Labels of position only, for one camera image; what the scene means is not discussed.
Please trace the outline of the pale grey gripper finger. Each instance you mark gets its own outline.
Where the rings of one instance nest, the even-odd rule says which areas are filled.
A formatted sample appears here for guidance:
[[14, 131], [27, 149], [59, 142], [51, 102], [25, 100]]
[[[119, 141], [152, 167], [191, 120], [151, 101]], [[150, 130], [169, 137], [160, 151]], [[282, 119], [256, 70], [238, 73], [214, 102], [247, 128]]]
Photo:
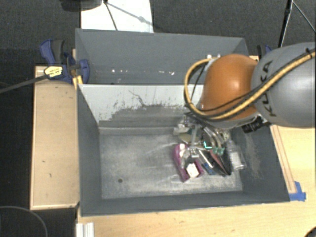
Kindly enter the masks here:
[[196, 161], [198, 160], [198, 155], [195, 148], [189, 148], [188, 152], [189, 156], [187, 157], [187, 167], [189, 167], [191, 164], [196, 164]]
[[205, 157], [205, 155], [203, 154], [203, 152], [201, 150], [198, 150], [198, 155], [200, 158], [200, 161], [202, 162], [202, 165], [205, 168], [213, 168], [213, 166], [211, 165], [211, 163], [209, 162], [209, 160]]

